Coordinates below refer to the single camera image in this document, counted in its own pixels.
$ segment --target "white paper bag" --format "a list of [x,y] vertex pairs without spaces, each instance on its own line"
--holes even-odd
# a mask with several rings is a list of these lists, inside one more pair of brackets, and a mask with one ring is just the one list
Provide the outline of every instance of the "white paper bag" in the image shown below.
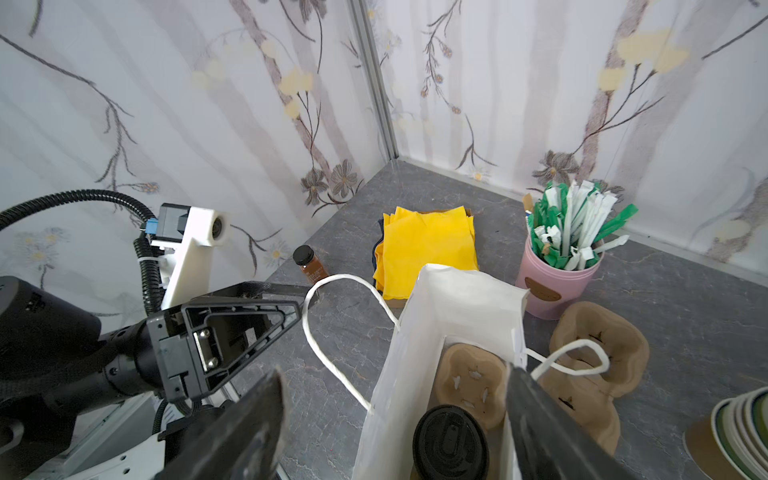
[[[369,403],[320,350],[309,328],[307,309],[317,288],[325,283],[355,280],[366,285],[379,299],[395,323],[384,367]],[[519,289],[487,273],[457,270],[429,264],[422,268],[405,309],[396,319],[384,300],[365,280],[352,275],[334,275],[320,280],[307,294],[302,324],[307,341],[323,364],[368,409],[362,426],[354,480],[403,480],[413,467],[412,442],[416,425],[427,411],[432,384],[445,345],[469,343],[494,353],[509,365],[525,368],[527,355],[543,357],[525,348],[522,318],[527,290]],[[558,350],[537,370],[556,359]],[[574,372],[594,374],[607,369],[607,356],[598,353],[604,365]],[[505,417],[500,478],[520,478],[515,461],[509,421]]]

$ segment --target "wall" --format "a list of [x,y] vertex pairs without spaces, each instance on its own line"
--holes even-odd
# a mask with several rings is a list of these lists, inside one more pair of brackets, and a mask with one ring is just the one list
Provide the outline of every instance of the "wall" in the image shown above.
[[402,155],[517,194],[600,180],[633,230],[768,274],[765,2],[368,7]]
[[[0,205],[102,187],[228,211],[211,287],[265,279],[383,165],[355,37],[325,0],[3,2]],[[0,272],[118,328],[144,318],[132,222],[36,214]]]

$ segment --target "white twisted rope handle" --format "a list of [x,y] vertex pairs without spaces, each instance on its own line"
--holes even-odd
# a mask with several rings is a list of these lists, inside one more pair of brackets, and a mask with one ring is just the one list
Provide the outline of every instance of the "white twisted rope handle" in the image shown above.
[[389,307],[384,302],[384,299],[381,295],[379,295],[379,292],[376,291],[375,288],[373,288],[373,285],[366,282],[359,276],[349,275],[348,273],[340,273],[339,275],[331,275],[328,276],[319,282],[315,283],[315,285],[310,288],[310,291],[306,294],[306,297],[304,298],[304,306],[301,309],[301,326],[304,328],[304,336],[306,336],[306,341],[309,343],[309,345],[312,347],[312,351],[317,355],[317,358],[320,359],[320,362],[325,365],[328,370],[331,371],[331,373],[339,379],[341,383],[344,384],[347,390],[349,390],[349,393],[351,393],[358,402],[360,402],[360,405],[365,407],[366,410],[371,409],[371,402],[365,399],[365,397],[362,396],[360,392],[357,391],[357,389],[352,385],[352,383],[349,381],[349,379],[346,378],[346,376],[341,373],[339,369],[336,368],[335,365],[333,365],[333,362],[330,361],[330,359],[326,356],[325,353],[320,349],[319,345],[317,345],[317,341],[315,340],[315,337],[312,336],[312,333],[310,332],[310,319],[308,317],[308,312],[310,308],[310,300],[314,296],[317,289],[319,289],[321,286],[325,285],[326,283],[333,282],[335,280],[341,280],[343,278],[349,279],[349,280],[355,280],[357,283],[361,283],[368,287],[368,290],[373,293],[373,296],[376,297],[376,299],[379,301],[379,305],[382,306],[384,311],[386,312],[387,316],[390,320],[392,320],[392,323],[395,324],[395,329],[400,330],[400,321],[397,320],[397,318],[392,314],[392,311],[389,309]]
[[[317,344],[317,341],[315,340],[315,337],[312,336],[312,333],[310,332],[310,319],[309,319],[309,309],[310,309],[310,300],[315,295],[315,292],[317,289],[319,289],[321,286],[325,285],[326,283],[331,283],[336,280],[341,279],[349,279],[349,280],[355,280],[357,283],[361,283],[362,285],[365,285],[368,287],[368,290],[373,293],[373,296],[376,297],[376,299],[379,301],[379,305],[382,306],[384,311],[386,312],[387,316],[390,320],[392,320],[392,323],[395,324],[395,329],[400,330],[400,321],[395,318],[395,316],[392,314],[392,311],[389,309],[389,307],[384,302],[384,299],[381,295],[379,295],[379,292],[376,291],[376,289],[371,285],[370,283],[366,282],[364,279],[360,278],[359,276],[349,275],[348,273],[340,273],[339,275],[331,275],[328,276],[319,282],[315,283],[315,285],[310,288],[310,291],[307,292],[306,297],[304,298],[304,305],[301,309],[301,326],[304,328],[304,336],[306,337],[306,341],[309,343],[310,347],[312,347],[312,351],[317,355],[317,358],[320,359],[320,362],[323,363],[324,366],[330,370],[330,372],[337,378],[339,381],[346,387],[347,390],[349,390],[349,393],[351,393],[358,402],[360,402],[360,405],[362,405],[366,410],[371,409],[371,402],[365,399],[365,397],[362,396],[362,394],[352,385],[352,383],[349,381],[349,379],[346,378],[346,376],[341,373],[341,371],[336,368],[335,365],[333,365],[333,362],[330,361],[330,359],[326,356],[325,353],[320,349],[320,346]],[[597,353],[598,358],[601,361],[601,364],[599,366],[596,366],[591,369],[585,369],[585,370],[573,370],[569,369],[567,367],[564,367],[562,365],[558,365],[557,360],[566,352],[578,349],[583,346],[589,347],[594,350],[595,353]],[[525,349],[525,353],[527,353],[529,356],[532,356],[533,358],[537,359],[539,362],[541,362],[541,365],[537,366],[533,372],[531,372],[531,378],[533,380],[538,380],[538,378],[544,374],[550,367],[554,367],[556,370],[560,370],[563,373],[567,373],[568,375],[573,376],[583,376],[583,375],[594,375],[596,373],[603,373],[607,372],[608,368],[611,366],[610,361],[608,360],[608,355],[605,354],[605,351],[600,347],[597,343],[593,342],[592,340],[587,339],[579,339],[575,340],[565,346],[562,346],[557,351],[552,353],[547,358],[544,358],[542,355],[539,355],[535,351],[531,349]]]

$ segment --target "black cup lid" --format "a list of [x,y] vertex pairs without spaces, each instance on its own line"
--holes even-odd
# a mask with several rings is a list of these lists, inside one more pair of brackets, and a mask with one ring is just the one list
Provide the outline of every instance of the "black cup lid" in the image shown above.
[[315,257],[315,252],[309,245],[302,245],[293,251],[293,261],[296,265],[307,265]]
[[413,434],[413,462],[424,480],[485,480],[488,443],[466,410],[440,405],[429,410]]

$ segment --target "blue connector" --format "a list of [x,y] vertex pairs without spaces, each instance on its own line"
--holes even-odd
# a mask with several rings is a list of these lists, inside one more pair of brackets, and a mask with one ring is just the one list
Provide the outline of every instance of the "blue connector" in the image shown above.
[[144,232],[152,235],[157,233],[157,218],[147,220],[147,226],[144,228]]

